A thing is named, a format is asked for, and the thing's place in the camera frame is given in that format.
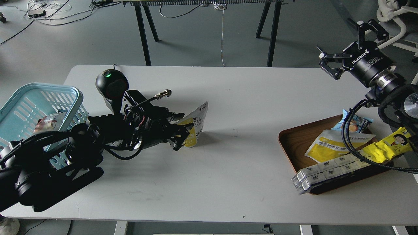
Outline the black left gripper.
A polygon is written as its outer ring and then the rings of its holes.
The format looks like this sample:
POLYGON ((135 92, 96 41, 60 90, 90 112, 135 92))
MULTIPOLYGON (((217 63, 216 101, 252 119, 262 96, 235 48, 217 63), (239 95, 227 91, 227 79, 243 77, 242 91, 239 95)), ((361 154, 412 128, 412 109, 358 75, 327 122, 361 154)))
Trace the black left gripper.
POLYGON ((184 146, 190 135, 190 124, 176 125, 185 113, 173 113, 160 106, 124 107, 124 148, 146 149, 170 143, 174 151, 184 146))

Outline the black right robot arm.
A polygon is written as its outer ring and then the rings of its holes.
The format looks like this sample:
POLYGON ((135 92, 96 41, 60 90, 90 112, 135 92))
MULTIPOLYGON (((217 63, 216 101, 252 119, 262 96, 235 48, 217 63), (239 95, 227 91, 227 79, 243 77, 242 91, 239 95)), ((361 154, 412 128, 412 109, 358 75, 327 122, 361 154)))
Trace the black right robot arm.
POLYGON ((350 72, 365 87, 372 88, 366 98, 378 107, 378 115, 386 124, 405 127, 411 134, 409 141, 417 147, 417 85, 406 83, 393 73, 395 63, 379 48, 379 41, 388 40, 388 32, 374 19, 357 23, 348 18, 357 29, 358 40, 339 54, 321 50, 320 67, 335 80, 343 72, 350 72))

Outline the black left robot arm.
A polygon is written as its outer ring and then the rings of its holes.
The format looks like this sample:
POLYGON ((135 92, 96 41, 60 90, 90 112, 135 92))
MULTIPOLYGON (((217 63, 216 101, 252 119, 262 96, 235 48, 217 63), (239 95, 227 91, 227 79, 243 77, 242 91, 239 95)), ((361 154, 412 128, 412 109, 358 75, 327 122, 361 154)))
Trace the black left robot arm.
POLYGON ((42 212, 66 199, 104 174, 104 151, 127 161, 160 143, 179 150, 193 123, 175 124, 184 113, 152 104, 170 95, 170 90, 149 99, 137 90, 124 90, 118 98, 105 95, 113 114, 11 141, 1 152, 1 211, 20 203, 42 212))

